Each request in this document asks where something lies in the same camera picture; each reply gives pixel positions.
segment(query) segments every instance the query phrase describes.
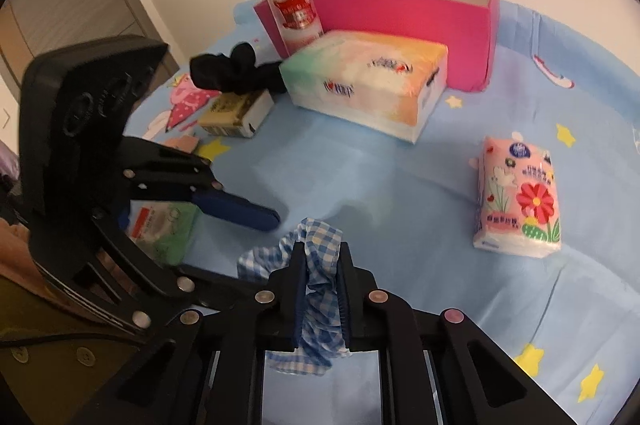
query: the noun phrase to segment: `colorful tissue package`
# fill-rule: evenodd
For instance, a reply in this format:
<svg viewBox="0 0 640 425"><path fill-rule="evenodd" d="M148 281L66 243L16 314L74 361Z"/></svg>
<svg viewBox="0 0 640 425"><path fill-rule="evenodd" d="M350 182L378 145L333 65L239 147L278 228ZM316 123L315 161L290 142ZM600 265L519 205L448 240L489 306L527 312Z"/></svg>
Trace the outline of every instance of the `colorful tissue package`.
<svg viewBox="0 0 640 425"><path fill-rule="evenodd" d="M560 209L548 151L487 137L479 161L474 246L545 257L560 249Z"/></svg>
<svg viewBox="0 0 640 425"><path fill-rule="evenodd" d="M293 103L415 143L447 84L443 44L332 31L280 65Z"/></svg>

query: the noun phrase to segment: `blue tablecloth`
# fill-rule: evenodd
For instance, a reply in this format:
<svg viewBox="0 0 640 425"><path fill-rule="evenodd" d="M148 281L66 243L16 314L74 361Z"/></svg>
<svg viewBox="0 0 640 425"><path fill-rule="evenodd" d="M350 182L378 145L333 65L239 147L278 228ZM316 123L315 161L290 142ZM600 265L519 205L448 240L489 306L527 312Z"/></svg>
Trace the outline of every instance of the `blue tablecloth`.
<svg viewBox="0 0 640 425"><path fill-rule="evenodd" d="M211 52L247 40L258 60L277 59L247 5L236 21ZM533 55L575 87L551 83ZM171 108L171 85L133 113L127 134L142 135ZM462 309L513 358L532 344L524 363L543 350L536 382L580 425L609 424L640 376L640 78L570 28L503 1L489 87L450 95L462 107L441 100L415 146L278 98L252 139L222 139L229 149L213 170L228 191L275 208L280 230L203 216L186 261L235 275L242 252L275 245L304 217L323 219L344 232L355 264L380 287L418 309ZM183 134L197 116L156 139ZM558 139L557 124L575 138L571 147ZM554 160L563 244L546 259L471 244L478 173L469 162L485 135L514 131ZM321 378L267 371L264 422L379 423L377 362L356 354Z"/></svg>

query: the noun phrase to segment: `pink tissue package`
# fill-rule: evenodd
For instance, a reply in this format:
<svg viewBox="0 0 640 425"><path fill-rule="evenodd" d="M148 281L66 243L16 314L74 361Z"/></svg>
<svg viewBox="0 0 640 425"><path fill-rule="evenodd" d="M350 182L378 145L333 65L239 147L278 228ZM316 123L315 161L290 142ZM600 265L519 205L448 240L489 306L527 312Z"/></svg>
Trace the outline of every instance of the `pink tissue package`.
<svg viewBox="0 0 640 425"><path fill-rule="evenodd" d="M560 249L558 191L548 151L485 138L478 187L476 248L529 257Z"/></svg>

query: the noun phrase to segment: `pink storage box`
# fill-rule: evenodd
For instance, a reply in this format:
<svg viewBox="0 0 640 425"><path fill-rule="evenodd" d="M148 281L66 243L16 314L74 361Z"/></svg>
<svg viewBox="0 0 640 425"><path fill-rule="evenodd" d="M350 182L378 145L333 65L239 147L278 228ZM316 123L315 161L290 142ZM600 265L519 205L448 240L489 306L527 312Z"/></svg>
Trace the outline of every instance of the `pink storage box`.
<svg viewBox="0 0 640 425"><path fill-rule="evenodd" d="M447 85L487 87L494 64L500 0L314 0L324 31L414 37L449 47ZM281 57L287 53L266 0L254 6Z"/></svg>

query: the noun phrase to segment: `yellow star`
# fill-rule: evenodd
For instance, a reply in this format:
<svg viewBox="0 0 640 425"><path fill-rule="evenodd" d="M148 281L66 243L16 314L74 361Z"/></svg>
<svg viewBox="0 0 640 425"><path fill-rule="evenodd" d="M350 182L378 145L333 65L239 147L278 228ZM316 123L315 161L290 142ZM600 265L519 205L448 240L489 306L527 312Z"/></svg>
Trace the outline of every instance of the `yellow star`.
<svg viewBox="0 0 640 425"><path fill-rule="evenodd" d="M545 356L544 349L536 349L533 344L527 344L522 350L522 354L513 359L525 373L531 378L538 375L538 364Z"/></svg>
<svg viewBox="0 0 640 425"><path fill-rule="evenodd" d="M558 140L565 144L567 147L571 147L575 144L574 135L571 134L568 128L565 126L561 126L560 124L556 124L556 128L558 128Z"/></svg>
<svg viewBox="0 0 640 425"><path fill-rule="evenodd" d="M445 102L447 102L449 104L449 107L452 110L462 107L462 100L460 98L458 98L458 97L454 97L453 95L450 95L449 98L447 98L447 100L445 100Z"/></svg>
<svg viewBox="0 0 640 425"><path fill-rule="evenodd" d="M231 149L231 147L229 147L228 145L222 144L222 138L216 138L215 140L212 140L212 142L209 142L208 144L198 145L198 148L196 149L196 154L198 156L202 156L203 158L206 158L207 160L213 161L215 160L216 156L220 156L221 154L224 154L229 149Z"/></svg>
<svg viewBox="0 0 640 425"><path fill-rule="evenodd" d="M604 371L601 371L598 364L593 366L591 372L580 382L580 396L578 397L578 403L586 400L587 398L595 398L596 389L598 384L604 378Z"/></svg>

